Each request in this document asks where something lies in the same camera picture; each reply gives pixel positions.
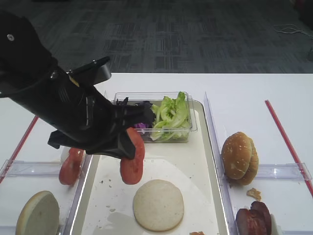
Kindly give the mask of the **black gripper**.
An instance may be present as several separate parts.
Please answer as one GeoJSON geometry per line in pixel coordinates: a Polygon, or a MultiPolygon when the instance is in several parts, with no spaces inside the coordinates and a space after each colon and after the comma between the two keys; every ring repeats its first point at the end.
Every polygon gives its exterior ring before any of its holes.
{"type": "Polygon", "coordinates": [[[48,144],[83,149],[87,154],[134,159],[136,147],[122,130],[152,125],[149,105],[112,105],[93,85],[60,79],[47,85],[47,122],[56,128],[48,144]]]}

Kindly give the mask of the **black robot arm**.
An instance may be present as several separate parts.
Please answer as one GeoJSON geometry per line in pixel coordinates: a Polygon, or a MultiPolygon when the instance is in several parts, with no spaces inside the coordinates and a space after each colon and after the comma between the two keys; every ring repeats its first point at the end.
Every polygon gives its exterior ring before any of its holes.
{"type": "Polygon", "coordinates": [[[142,160],[144,142],[133,126],[151,124],[147,104],[114,105],[96,89],[111,78],[103,57],[70,71],[42,45],[25,17],[0,13],[0,95],[55,128],[48,144],[119,159],[142,160]]]}

